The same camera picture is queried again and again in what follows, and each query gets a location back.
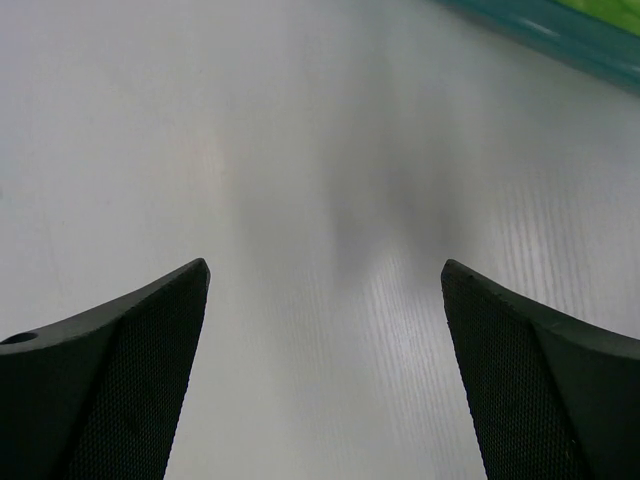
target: table surface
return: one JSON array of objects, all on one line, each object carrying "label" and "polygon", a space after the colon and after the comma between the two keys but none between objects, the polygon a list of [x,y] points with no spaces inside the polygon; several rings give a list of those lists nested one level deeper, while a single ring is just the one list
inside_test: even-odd
[{"label": "table surface", "polygon": [[167,478],[482,478],[448,257],[640,337],[637,97],[426,1],[0,9],[0,337],[211,266]]}]

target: textured black surface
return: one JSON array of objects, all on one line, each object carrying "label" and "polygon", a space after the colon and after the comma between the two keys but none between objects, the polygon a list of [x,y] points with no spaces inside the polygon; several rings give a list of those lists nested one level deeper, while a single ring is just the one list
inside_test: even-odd
[{"label": "textured black surface", "polygon": [[455,262],[442,286],[488,478],[591,478],[530,319]]},{"label": "textured black surface", "polygon": [[162,478],[208,282],[196,260],[0,344],[0,478]]}]

